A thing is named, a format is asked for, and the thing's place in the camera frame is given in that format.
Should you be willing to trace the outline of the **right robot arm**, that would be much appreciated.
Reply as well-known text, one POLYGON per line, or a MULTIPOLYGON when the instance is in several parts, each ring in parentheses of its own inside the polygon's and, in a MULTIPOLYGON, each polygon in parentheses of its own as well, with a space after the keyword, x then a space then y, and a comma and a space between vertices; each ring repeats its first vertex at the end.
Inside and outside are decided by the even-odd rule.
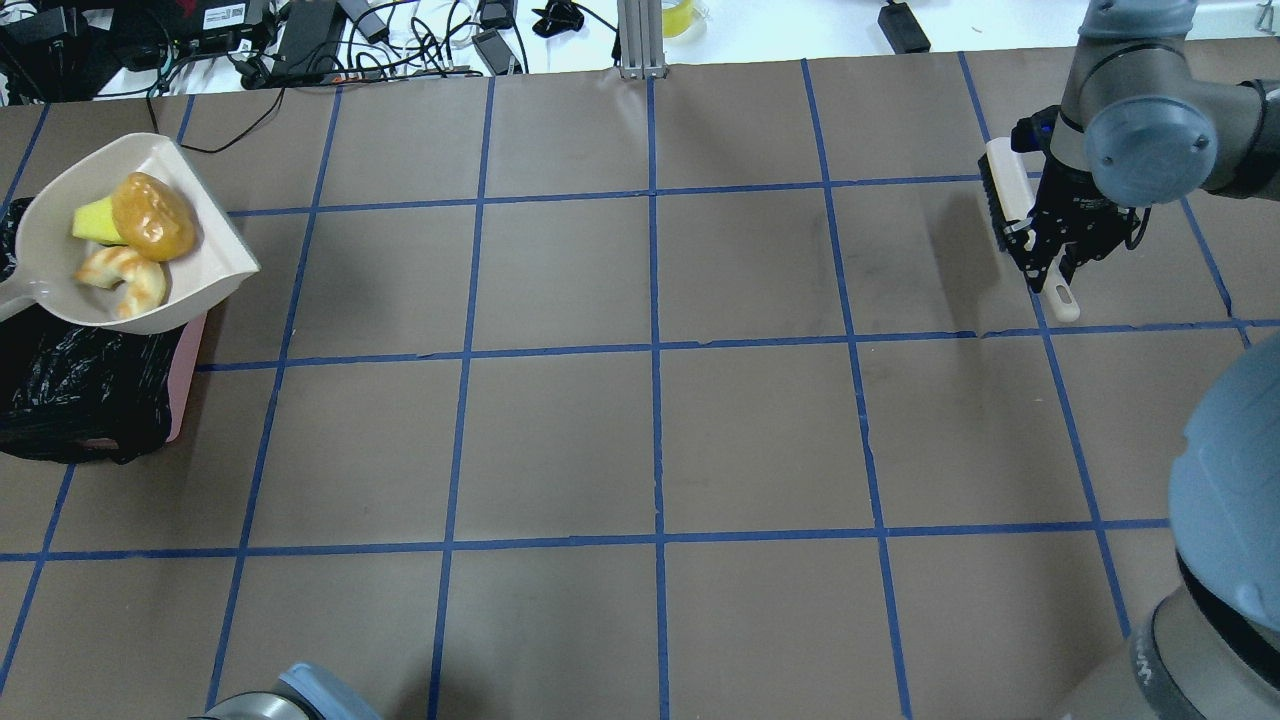
MULTIPOLYGON (((979 160, 998 246, 1057 322, 1079 315, 1078 268, 1135 249, 1153 208, 1196 190, 1277 199, 1277 82, 1197 79, 1193 1, 1093 1, 1061 100, 987 143, 979 160)), ((1171 593, 1052 719, 1277 716, 1277 338, 1239 350, 1226 331, 1068 341, 1123 379, 1135 347, 1153 375, 1117 380, 1114 446, 1180 456, 1167 484, 1171 593)))

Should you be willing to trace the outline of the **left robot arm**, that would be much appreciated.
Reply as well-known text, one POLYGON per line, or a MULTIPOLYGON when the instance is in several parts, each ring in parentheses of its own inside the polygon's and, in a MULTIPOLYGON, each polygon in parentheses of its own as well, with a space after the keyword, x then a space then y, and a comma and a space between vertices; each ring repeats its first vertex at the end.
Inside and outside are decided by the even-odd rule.
POLYGON ((273 688, 232 694, 193 719, 380 719, 351 685, 319 664, 298 662, 273 688))

